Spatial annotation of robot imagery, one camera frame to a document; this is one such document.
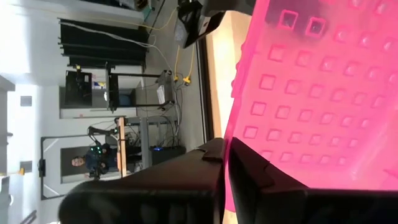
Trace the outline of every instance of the wooden table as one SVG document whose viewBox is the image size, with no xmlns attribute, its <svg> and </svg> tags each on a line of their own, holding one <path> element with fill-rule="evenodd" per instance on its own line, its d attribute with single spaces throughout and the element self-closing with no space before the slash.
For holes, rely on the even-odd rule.
<svg viewBox="0 0 398 224">
<path fill-rule="evenodd" d="M 215 137 L 222 138 L 226 130 L 233 104 L 231 82 L 235 78 L 250 19 L 251 16 L 238 12 L 227 12 L 219 28 L 206 37 Z M 236 214 L 226 210 L 223 223 L 238 223 Z"/>
<path fill-rule="evenodd" d="M 121 177 L 127 176 L 127 162 L 126 162 L 126 137 L 124 132 L 124 118 L 119 118 L 118 123 L 119 141 L 118 141 L 118 169 Z"/>
</svg>

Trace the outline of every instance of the pink plastic tray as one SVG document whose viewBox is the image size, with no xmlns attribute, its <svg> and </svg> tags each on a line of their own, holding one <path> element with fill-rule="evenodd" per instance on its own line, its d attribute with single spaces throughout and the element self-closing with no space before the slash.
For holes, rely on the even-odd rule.
<svg viewBox="0 0 398 224">
<path fill-rule="evenodd" d="M 398 189 L 396 12 L 393 0 L 257 0 L 225 139 L 309 187 Z"/>
</svg>

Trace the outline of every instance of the yellow cable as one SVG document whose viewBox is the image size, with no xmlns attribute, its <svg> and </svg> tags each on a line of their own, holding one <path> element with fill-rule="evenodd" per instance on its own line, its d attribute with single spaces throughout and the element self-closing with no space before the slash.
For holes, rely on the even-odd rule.
<svg viewBox="0 0 398 224">
<path fill-rule="evenodd" d="M 39 11 L 47 11 L 47 12 L 51 12 L 51 13 L 67 15 L 66 12 L 58 12 L 58 11 L 53 11 L 53 10 L 48 10 L 48 9 L 39 9 L 39 8 L 34 8 L 34 7 L 29 7 L 29 6 L 21 6 L 21 5 L 18 5 L 18 4 L 10 4 L 10 6 L 16 6 L 16 7 L 22 7 L 22 8 L 27 8 L 27 9 L 33 9 L 33 10 L 39 10 Z M 166 24 L 164 24 L 164 26 L 162 26 L 161 28 L 155 28 L 155 27 L 150 27 L 150 26 L 146 26 L 146 25 L 142 25 L 142 24 L 136 24 L 135 22 L 119 21 L 119 20 L 114 20 L 114 19 L 105 19 L 105 18 L 102 18 L 102 17 L 94 17 L 94 16 L 82 16 L 82 17 L 83 18 L 88 18 L 88 19 L 99 19 L 99 20 L 110 21 L 110 22 L 120 22 L 120 23 L 124 23 L 124 24 L 141 26 L 141 27 L 145 27 L 145 28 L 153 29 L 153 30 L 162 30 L 162 29 L 166 28 L 167 25 L 170 23 L 170 21 L 171 21 L 171 19 L 172 19 L 172 17 L 173 17 L 173 15 L 174 15 L 176 10 L 177 10 L 177 8 L 175 8 L 173 10 L 173 12 L 171 13 L 171 15 L 170 15 L 169 19 L 167 20 Z"/>
<path fill-rule="evenodd" d="M 179 55 L 180 55 L 180 46 L 178 45 L 177 48 L 177 56 L 175 57 L 175 65 L 174 65 L 174 81 L 178 80 L 178 76 L 177 76 L 177 64 L 178 64 L 178 60 L 179 60 Z"/>
<path fill-rule="evenodd" d="M 191 68 L 189 69 L 189 74 L 187 77 L 183 79 L 185 84 L 190 84 L 191 83 L 191 75 L 192 75 L 192 69 L 193 69 L 193 56 L 195 55 L 195 45 L 192 46 L 192 57 L 191 57 Z"/>
</svg>

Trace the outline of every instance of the person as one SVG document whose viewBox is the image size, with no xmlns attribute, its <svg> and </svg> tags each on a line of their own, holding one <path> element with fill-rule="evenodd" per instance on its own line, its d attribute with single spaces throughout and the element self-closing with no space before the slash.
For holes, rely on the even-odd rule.
<svg viewBox="0 0 398 224">
<path fill-rule="evenodd" d="M 104 173 L 108 171 L 117 171 L 118 170 L 118 149 L 111 148 L 108 144 L 103 145 L 102 147 L 103 156 L 99 158 L 94 154 L 92 150 L 88 150 L 84 156 L 76 156 L 72 159 L 72 166 L 80 167 L 85 165 L 86 168 L 93 172 L 98 166 L 101 166 L 101 169 Z M 142 160 L 142 156 L 137 155 L 137 151 L 131 147 L 126 148 L 126 156 L 127 163 L 137 163 Z"/>
</svg>

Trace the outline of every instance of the concrete floor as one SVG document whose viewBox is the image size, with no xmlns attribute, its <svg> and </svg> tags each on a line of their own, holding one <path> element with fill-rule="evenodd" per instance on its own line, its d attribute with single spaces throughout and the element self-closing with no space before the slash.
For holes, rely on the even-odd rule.
<svg viewBox="0 0 398 224">
<path fill-rule="evenodd" d="M 165 1 L 163 7 L 162 0 L 153 0 L 152 11 L 146 20 L 146 24 L 151 26 L 160 10 L 159 16 L 154 27 L 162 27 L 169 19 L 173 10 L 177 7 L 177 0 Z M 158 73 L 159 69 L 174 70 L 177 56 L 177 43 L 174 41 L 174 25 L 177 18 L 175 12 L 167 27 L 162 30 L 153 30 L 149 43 L 153 43 L 156 36 L 155 46 L 163 53 L 167 62 L 162 58 L 159 51 L 155 48 L 150 48 L 147 54 L 147 70 L 146 73 Z M 196 45 L 190 46 L 187 49 L 180 49 L 177 73 L 179 73 L 179 80 L 176 86 L 182 83 L 182 76 L 186 77 L 190 73 L 192 50 L 195 49 L 193 58 L 193 67 L 191 75 L 191 84 L 187 87 L 183 86 L 182 91 L 178 91 L 178 103 L 182 108 L 182 121 L 180 125 L 180 138 L 182 144 L 187 150 L 194 149 L 204 143 L 203 140 L 203 120 L 201 117 L 201 96 L 200 96 L 200 78 L 198 76 L 198 60 Z"/>
</svg>

